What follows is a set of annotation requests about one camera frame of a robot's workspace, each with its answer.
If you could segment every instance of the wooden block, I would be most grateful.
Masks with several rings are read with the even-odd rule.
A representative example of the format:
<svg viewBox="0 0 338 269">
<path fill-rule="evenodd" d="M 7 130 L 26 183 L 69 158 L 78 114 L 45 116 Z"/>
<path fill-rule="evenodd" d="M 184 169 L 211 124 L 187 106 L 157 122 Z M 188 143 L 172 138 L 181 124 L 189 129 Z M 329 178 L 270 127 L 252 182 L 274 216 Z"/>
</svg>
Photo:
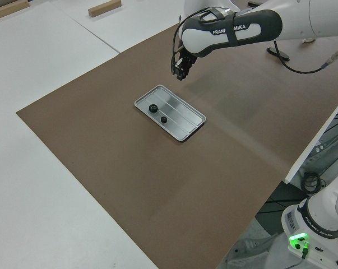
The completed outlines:
<svg viewBox="0 0 338 269">
<path fill-rule="evenodd" d="M 96 7 L 89 8 L 88 12 L 90 17 L 95 17 L 121 6 L 122 6 L 121 0 L 111 0 L 107 3 L 100 4 Z"/>
<path fill-rule="evenodd" d="M 16 2 L 0 7 L 0 18 L 16 11 L 29 7 L 28 0 L 17 0 Z"/>
</svg>

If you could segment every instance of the black knob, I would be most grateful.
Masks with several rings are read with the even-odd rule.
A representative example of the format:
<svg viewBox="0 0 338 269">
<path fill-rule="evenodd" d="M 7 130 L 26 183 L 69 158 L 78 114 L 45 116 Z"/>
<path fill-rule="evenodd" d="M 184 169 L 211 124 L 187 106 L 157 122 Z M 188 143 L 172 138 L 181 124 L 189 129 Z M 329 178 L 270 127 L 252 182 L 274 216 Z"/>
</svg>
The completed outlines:
<svg viewBox="0 0 338 269">
<path fill-rule="evenodd" d="M 152 104 L 152 105 L 149 105 L 149 111 L 152 112 L 152 113 L 156 113 L 158 112 L 159 108 L 157 105 L 155 104 Z"/>
</svg>

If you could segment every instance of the brown mat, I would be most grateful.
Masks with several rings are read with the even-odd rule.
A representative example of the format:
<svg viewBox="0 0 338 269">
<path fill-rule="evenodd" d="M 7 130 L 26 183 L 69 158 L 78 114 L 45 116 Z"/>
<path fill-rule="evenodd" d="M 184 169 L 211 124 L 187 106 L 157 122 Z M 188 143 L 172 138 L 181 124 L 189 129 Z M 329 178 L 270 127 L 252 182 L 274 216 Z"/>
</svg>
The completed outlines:
<svg viewBox="0 0 338 269">
<path fill-rule="evenodd" d="M 173 32 L 18 115 L 160 269 L 212 269 L 338 105 L 338 62 L 296 75 L 266 53 L 271 43 L 255 44 L 199 59 L 179 82 L 170 74 Z M 285 43 L 316 56 L 296 66 L 316 67 L 338 46 L 316 42 Z M 158 84 L 207 116 L 185 143 L 133 105 Z"/>
</svg>

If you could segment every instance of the green light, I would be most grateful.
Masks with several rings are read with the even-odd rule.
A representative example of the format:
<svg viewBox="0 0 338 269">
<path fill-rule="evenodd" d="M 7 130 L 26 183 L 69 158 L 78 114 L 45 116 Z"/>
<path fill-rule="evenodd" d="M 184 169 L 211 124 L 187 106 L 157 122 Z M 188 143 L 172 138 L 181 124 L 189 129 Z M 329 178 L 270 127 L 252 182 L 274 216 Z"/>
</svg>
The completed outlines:
<svg viewBox="0 0 338 269">
<path fill-rule="evenodd" d="M 297 235 L 293 235 L 290 237 L 290 241 L 294 241 L 300 238 L 307 238 L 308 234 L 302 233 L 302 234 L 297 234 Z"/>
</svg>

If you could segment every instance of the metal tray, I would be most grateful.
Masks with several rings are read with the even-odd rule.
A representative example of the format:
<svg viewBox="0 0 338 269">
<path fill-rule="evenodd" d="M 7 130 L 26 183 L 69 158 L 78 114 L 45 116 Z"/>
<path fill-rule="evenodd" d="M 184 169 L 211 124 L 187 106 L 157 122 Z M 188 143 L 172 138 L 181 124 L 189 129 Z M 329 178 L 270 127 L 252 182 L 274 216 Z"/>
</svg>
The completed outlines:
<svg viewBox="0 0 338 269">
<path fill-rule="evenodd" d="M 157 112 L 149 111 L 152 104 L 158 106 Z M 185 141 L 206 120 L 203 114 L 163 85 L 153 88 L 134 105 L 178 141 Z M 166 117 L 167 122 L 161 122 L 162 117 Z"/>
</svg>

